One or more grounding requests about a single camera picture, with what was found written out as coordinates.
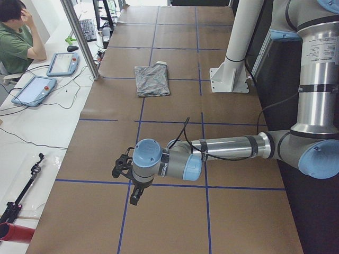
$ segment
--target white pole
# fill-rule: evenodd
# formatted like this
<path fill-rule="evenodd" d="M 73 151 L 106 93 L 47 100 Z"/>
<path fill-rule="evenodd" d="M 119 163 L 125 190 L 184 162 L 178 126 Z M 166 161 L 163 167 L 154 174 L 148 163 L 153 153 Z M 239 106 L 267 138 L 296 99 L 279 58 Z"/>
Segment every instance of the white pole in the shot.
<path fill-rule="evenodd" d="M 212 92 L 248 93 L 244 59 L 264 0 L 240 0 L 225 61 L 210 69 Z"/>
<path fill-rule="evenodd" d="M 60 0 L 61 4 L 63 5 L 64 11 L 66 13 L 68 22 L 70 24 L 70 27 L 72 28 L 75 37 L 77 39 L 77 42 L 80 45 L 80 49 L 84 55 L 85 61 L 87 63 L 88 68 L 91 71 L 91 74 L 93 76 L 94 80 L 98 80 L 100 74 L 97 70 L 97 66 L 95 65 L 95 62 L 93 60 L 90 48 L 88 47 L 87 41 L 85 39 L 85 36 L 81 30 L 80 24 L 78 22 L 78 18 L 76 16 L 76 13 L 73 9 L 73 5 L 71 1 L 68 0 Z"/>

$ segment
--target striped cloth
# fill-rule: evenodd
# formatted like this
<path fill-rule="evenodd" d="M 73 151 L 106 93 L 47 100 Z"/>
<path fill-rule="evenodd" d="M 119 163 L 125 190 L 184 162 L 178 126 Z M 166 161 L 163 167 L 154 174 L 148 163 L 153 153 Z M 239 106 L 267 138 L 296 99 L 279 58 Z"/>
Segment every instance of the striped cloth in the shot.
<path fill-rule="evenodd" d="M 140 97 L 168 96 L 167 63 L 158 61 L 151 66 L 134 67 L 137 95 Z"/>

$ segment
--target label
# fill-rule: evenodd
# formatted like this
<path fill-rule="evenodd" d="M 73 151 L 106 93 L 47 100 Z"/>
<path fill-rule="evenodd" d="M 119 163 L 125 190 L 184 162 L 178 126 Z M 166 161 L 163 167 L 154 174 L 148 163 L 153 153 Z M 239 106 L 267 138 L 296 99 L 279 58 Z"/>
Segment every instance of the label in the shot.
<path fill-rule="evenodd" d="M 301 66 L 324 62 L 339 64 L 339 37 L 327 37 L 302 44 Z"/>

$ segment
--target hand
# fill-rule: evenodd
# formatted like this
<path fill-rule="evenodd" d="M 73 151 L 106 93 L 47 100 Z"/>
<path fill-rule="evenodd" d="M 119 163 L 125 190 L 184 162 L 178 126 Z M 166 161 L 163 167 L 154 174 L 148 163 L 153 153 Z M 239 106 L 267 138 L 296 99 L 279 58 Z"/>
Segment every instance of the hand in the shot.
<path fill-rule="evenodd" d="M 25 25 L 29 27 L 34 26 L 32 14 L 29 13 L 29 11 L 27 11 L 26 9 L 21 10 L 21 20 Z"/>

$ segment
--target keyboard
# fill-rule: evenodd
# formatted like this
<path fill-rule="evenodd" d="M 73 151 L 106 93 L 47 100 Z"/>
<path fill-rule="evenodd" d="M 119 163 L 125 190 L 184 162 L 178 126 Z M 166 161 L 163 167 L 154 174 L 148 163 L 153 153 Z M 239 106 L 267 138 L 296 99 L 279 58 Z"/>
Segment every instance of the keyboard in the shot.
<path fill-rule="evenodd" d="M 96 30 L 93 21 L 90 19 L 79 20 L 80 27 L 87 42 L 96 41 Z"/>

